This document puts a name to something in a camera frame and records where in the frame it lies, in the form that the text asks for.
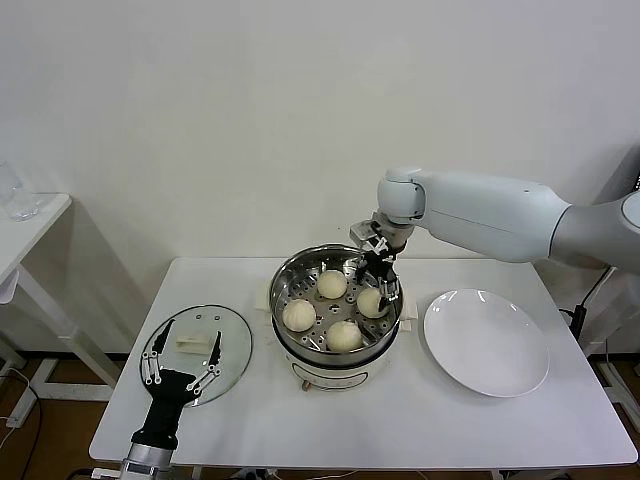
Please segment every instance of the small white table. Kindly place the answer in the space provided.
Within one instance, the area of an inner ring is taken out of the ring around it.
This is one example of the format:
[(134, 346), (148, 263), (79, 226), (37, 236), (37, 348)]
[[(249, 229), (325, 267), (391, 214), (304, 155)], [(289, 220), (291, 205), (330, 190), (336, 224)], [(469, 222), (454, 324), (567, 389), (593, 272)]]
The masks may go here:
[[(31, 386), (41, 398), (106, 401), (111, 395), (112, 387), (115, 387), (118, 381), (120, 370), (20, 264), (71, 204), (71, 199), (66, 194), (40, 194), (37, 198), (40, 211), (28, 220), (16, 222), (7, 216), (0, 216), (0, 285), (17, 276), (17, 284), (47, 314), (44, 318), (46, 326), (107, 385), (47, 383), (47, 378), (55, 368), (56, 361), (46, 359), (31, 379)], [(0, 357), (7, 360), (0, 375), (6, 375), (12, 366), (17, 368), (24, 366), (24, 359), (1, 339)], [(33, 394), (25, 390), (7, 420), (7, 426), (22, 426), (34, 402)]]
[(545, 383), (529, 395), (497, 399), (451, 379), (425, 347), (416, 324), (399, 334), (389, 365), (361, 387), (302, 391), (287, 368), (269, 314), (255, 308), (257, 291), (283, 261), (174, 260), (95, 433), (93, 458), (124, 458), (131, 434), (145, 419), (151, 399), (140, 381), (139, 357), (151, 333), (175, 312), (218, 303), (247, 320), (253, 355), (228, 393), (183, 412), (173, 456), (177, 464), (496, 470), (636, 461), (636, 449), (530, 264), (396, 263), (403, 288), (418, 300), (420, 316), (447, 290), (481, 288), (521, 306), (547, 336), (551, 368)]

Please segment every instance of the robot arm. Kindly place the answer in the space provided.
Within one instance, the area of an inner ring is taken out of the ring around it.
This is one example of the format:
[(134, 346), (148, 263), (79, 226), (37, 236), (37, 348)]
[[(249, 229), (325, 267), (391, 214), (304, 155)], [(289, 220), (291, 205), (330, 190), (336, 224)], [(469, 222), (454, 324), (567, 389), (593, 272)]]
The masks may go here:
[(351, 237), (361, 247), (382, 242), (387, 250), (378, 250), (393, 258), (418, 226), (505, 262), (552, 258), (640, 273), (640, 193), (581, 207), (535, 182), (405, 167), (387, 171), (378, 203), (372, 220), (354, 225)]

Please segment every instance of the wooden floor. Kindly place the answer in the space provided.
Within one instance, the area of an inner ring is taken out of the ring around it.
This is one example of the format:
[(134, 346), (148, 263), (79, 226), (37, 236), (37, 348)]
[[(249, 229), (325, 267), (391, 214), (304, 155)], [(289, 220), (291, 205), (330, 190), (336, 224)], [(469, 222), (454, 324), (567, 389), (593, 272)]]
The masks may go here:
[[(31, 360), (24, 369), (30, 377), (35, 372), (39, 360)], [(640, 378), (633, 373), (633, 362), (615, 362), (616, 367), (627, 381), (636, 398), (640, 398)], [(78, 360), (61, 360), (51, 381), (69, 383), (100, 383), (97, 377)], [(6, 381), (0, 387), (0, 416), (11, 413), (13, 405), (20, 397), (24, 386), (18, 382)], [(38, 427), (38, 416), (42, 414), (40, 439), (27, 469), (28, 480), (65, 480), (77, 469), (102, 466), (118, 468), (116, 464), (96, 462), (89, 458), (89, 444), (106, 407), (104, 403), (71, 402), (59, 400), (42, 401), (42, 412), (35, 407), (22, 428), (16, 429), (0, 450), (0, 479), (20, 480)], [(640, 435), (633, 430), (629, 421), (619, 410), (627, 431), (636, 445), (640, 446)], [(4, 421), (0, 421), (0, 441), (8, 433)], [(229, 478), (236, 470), (206, 468), (203, 480)], [(303, 480), (336, 471), (279, 470), (283, 480)], [(423, 472), (429, 480), (489, 480), (488, 472)], [(636, 464), (624, 467), (576, 469), (569, 472), (573, 480), (640, 480), (640, 467)], [(348, 477), (350, 480), (420, 480), (416, 472), (358, 472)]]

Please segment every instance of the metal steamer tray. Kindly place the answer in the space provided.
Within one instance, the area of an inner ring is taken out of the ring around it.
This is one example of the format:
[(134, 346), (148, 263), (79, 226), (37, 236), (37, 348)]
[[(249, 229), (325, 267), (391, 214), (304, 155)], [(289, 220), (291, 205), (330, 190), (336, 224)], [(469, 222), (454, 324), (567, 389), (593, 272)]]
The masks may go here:
[[(362, 315), (356, 305), (358, 295), (366, 288), (378, 287), (377, 280), (369, 273), (365, 273), (360, 284), (355, 281), (363, 253), (346, 245), (321, 245), (298, 252), (277, 270), (269, 289), (273, 326), (278, 339), (297, 357), (319, 367), (351, 368), (374, 360), (391, 345), (398, 333), (402, 289), (387, 315), (377, 319)], [(342, 297), (328, 299), (318, 293), (317, 279), (325, 270), (340, 270), (347, 277), (347, 292)], [(304, 332), (289, 330), (282, 320), (284, 307), (295, 299), (309, 301), (316, 310), (315, 324)], [(348, 319), (358, 323), (363, 346), (347, 353), (328, 350), (329, 327)]]

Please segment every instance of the glass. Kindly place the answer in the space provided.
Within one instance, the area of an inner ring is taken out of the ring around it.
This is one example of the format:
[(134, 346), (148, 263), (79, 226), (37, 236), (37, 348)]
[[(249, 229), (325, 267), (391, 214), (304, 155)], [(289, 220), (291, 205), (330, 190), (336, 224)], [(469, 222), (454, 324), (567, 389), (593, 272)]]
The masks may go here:
[(38, 205), (31, 192), (13, 171), (11, 165), (0, 160), (0, 206), (16, 221), (27, 220), (38, 213)]
[[(164, 322), (151, 335), (143, 352), (151, 354), (156, 346), (158, 336), (164, 335), (164, 344), (158, 352), (160, 376), (162, 370), (169, 368), (182, 373), (189, 373), (194, 378), (207, 371), (214, 341), (220, 332), (220, 359), (217, 376), (204, 390), (199, 398), (187, 404), (197, 407), (218, 398), (233, 387), (244, 373), (251, 358), (251, 330), (247, 322), (238, 313), (221, 305), (203, 305), (191, 307), (176, 313)], [(176, 351), (176, 342), (181, 336), (204, 335), (211, 343), (207, 353), (183, 353)], [(144, 356), (140, 358), (140, 376), (145, 383)]]

